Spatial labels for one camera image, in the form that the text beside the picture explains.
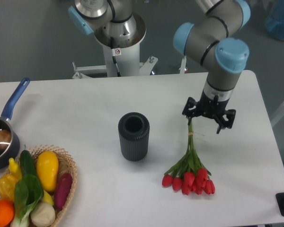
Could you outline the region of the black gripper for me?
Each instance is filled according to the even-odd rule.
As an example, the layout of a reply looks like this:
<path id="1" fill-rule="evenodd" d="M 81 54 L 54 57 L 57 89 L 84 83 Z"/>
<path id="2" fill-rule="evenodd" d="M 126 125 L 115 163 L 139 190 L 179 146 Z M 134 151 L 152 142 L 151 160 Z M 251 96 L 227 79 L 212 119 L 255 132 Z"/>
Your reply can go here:
<path id="1" fill-rule="evenodd" d="M 188 120 L 188 125 L 191 124 L 192 118 L 204 116 L 207 118 L 214 118 L 218 123 L 216 133 L 219 134 L 221 130 L 226 128 L 231 129 L 235 120 L 236 110 L 226 110 L 229 100 L 219 101 L 218 98 L 210 99 L 203 91 L 199 102 L 189 97 L 182 111 Z"/>

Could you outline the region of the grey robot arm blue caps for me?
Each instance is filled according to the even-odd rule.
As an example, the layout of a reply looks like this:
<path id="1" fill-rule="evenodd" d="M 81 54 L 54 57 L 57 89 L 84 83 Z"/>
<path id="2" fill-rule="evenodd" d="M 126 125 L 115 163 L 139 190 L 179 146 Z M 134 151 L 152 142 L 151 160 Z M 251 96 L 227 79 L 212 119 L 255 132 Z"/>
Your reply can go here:
<path id="1" fill-rule="evenodd" d="M 189 98 L 183 110 L 188 120 L 204 116 L 216 121 L 219 130 L 231 128 L 236 111 L 226 105 L 245 69 L 249 48 L 232 35 L 250 18 L 243 0 L 199 0 L 206 15 L 200 25 L 182 24 L 173 46 L 208 71 L 199 101 Z M 109 77 L 140 74 L 140 43 L 146 34 L 144 20 L 132 10 L 130 0 L 77 0 L 68 9 L 74 25 L 94 35 L 102 45 Z"/>

